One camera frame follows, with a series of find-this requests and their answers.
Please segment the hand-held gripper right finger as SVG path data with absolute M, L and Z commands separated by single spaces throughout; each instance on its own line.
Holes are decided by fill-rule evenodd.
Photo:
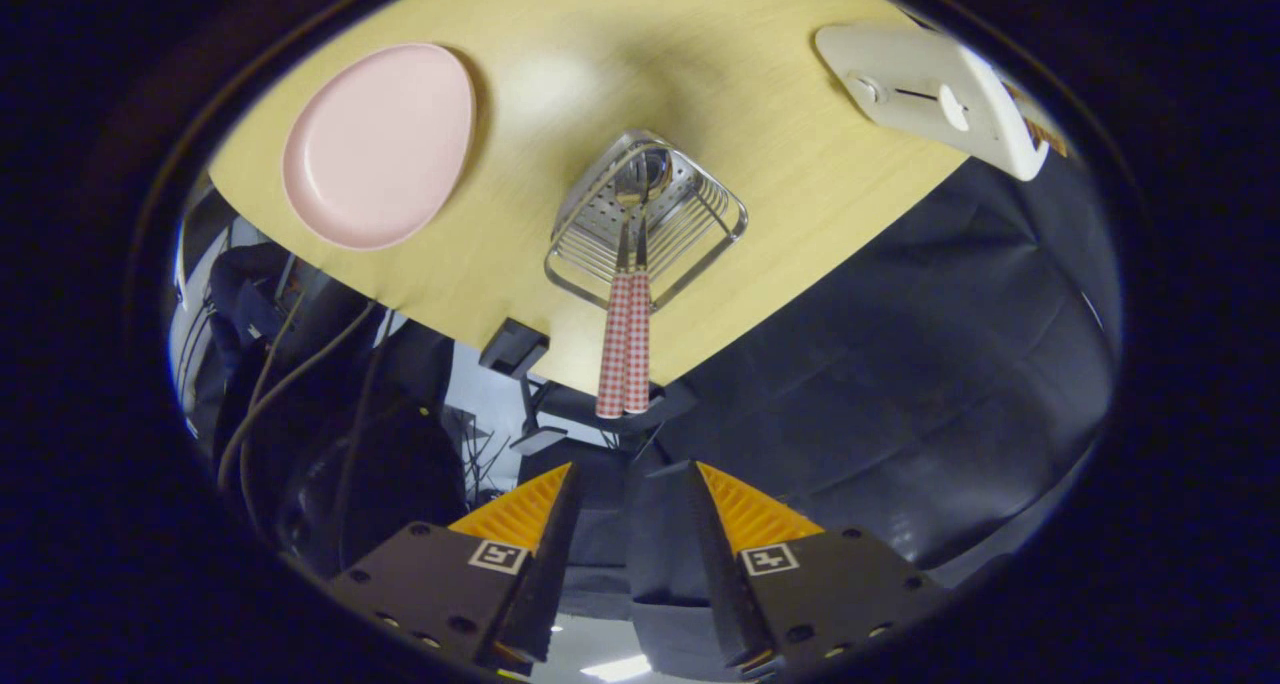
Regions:
M 724 662 L 833 670 L 946 606 L 946 589 L 856 526 L 833 530 L 704 462 L 685 473 Z

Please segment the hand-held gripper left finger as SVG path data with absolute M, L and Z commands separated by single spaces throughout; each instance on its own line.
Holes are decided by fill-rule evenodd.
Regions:
M 581 502 L 579 468 L 559 465 L 449 526 L 406 525 L 332 596 L 429 653 L 529 670 L 548 657 Z

